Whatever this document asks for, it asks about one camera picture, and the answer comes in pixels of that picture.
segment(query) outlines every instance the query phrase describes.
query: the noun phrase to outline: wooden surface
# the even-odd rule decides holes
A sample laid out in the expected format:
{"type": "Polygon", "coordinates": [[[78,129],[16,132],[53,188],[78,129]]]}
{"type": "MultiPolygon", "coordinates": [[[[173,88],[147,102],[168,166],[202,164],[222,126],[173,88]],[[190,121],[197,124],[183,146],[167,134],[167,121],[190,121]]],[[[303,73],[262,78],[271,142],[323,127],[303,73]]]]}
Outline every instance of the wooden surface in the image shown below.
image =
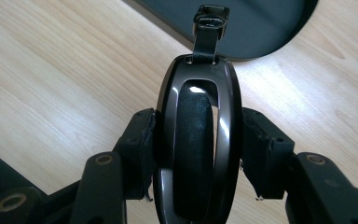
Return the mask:
{"type": "MultiPolygon", "coordinates": [[[[0,158],[46,193],[77,181],[191,52],[169,34],[132,1],[0,1],[0,158]]],[[[358,1],[321,0],[288,45],[235,68],[243,106],[358,187],[358,1]]],[[[128,202],[128,214],[158,223],[153,203],[128,202]]],[[[283,202],[257,202],[240,174],[228,223],[285,222],[283,202]]]]}

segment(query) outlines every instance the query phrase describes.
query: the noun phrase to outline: screw hole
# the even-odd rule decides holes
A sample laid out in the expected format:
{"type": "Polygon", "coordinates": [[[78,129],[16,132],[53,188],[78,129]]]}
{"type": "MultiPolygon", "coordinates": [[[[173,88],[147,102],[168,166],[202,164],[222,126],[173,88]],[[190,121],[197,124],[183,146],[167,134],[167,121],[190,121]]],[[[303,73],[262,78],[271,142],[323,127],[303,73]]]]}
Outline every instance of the screw hole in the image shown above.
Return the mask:
{"type": "Polygon", "coordinates": [[[7,196],[0,202],[0,212],[9,212],[20,207],[27,201],[27,196],[22,193],[15,193],[7,196]]]}
{"type": "Polygon", "coordinates": [[[193,57],[192,56],[185,57],[185,63],[192,64],[193,63],[193,57]]]}
{"type": "Polygon", "coordinates": [[[318,155],[309,154],[309,155],[307,155],[307,160],[311,161],[317,165],[325,165],[326,164],[326,161],[318,155]]]}
{"type": "Polygon", "coordinates": [[[98,165],[106,165],[108,163],[110,163],[113,160],[113,157],[110,155],[102,155],[97,157],[97,159],[95,159],[95,162],[97,162],[98,165]]]}
{"type": "Polygon", "coordinates": [[[219,63],[219,58],[218,58],[218,57],[214,57],[212,64],[213,64],[213,65],[217,65],[218,63],[219,63]]]}

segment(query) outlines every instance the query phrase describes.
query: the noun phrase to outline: ring-shaped hole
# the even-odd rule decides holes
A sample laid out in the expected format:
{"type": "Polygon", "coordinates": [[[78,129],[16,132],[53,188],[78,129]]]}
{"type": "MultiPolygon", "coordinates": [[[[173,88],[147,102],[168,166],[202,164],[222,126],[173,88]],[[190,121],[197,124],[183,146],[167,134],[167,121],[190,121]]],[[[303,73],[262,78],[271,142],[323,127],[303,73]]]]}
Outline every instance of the ring-shaped hole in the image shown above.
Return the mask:
{"type": "Polygon", "coordinates": [[[20,207],[27,201],[27,196],[23,193],[15,193],[7,196],[0,201],[0,212],[9,212],[20,207]]]}
{"type": "Polygon", "coordinates": [[[95,159],[95,162],[98,165],[106,165],[106,164],[110,163],[112,160],[113,160],[112,156],[110,156],[110,155],[102,155],[102,156],[97,157],[95,159]]]}
{"type": "Polygon", "coordinates": [[[326,161],[318,155],[309,154],[309,155],[307,155],[306,158],[308,161],[311,161],[317,165],[325,165],[326,164],[326,161]]]}

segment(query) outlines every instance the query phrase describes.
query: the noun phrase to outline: headphone ear cup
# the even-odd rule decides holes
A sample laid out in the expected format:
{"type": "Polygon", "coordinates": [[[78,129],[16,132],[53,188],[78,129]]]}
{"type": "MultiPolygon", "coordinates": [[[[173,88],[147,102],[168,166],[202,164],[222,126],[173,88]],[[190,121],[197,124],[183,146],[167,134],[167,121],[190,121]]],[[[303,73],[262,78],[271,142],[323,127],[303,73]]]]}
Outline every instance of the headphone ear cup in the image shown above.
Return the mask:
{"type": "Polygon", "coordinates": [[[202,220],[213,181],[213,111],[208,95],[188,85],[178,99],[172,175],[176,215],[202,220]]]}

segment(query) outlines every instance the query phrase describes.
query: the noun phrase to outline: glossy ear cup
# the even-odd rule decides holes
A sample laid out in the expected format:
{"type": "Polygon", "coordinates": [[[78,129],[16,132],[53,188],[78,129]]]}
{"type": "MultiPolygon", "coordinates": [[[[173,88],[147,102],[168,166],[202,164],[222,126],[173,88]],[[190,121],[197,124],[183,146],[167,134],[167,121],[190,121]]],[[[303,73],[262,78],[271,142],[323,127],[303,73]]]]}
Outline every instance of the glossy ear cup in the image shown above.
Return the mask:
{"type": "Polygon", "coordinates": [[[213,111],[208,95],[190,85],[180,90],[173,162],[173,206],[177,216],[202,220],[213,181],[213,111]]]}

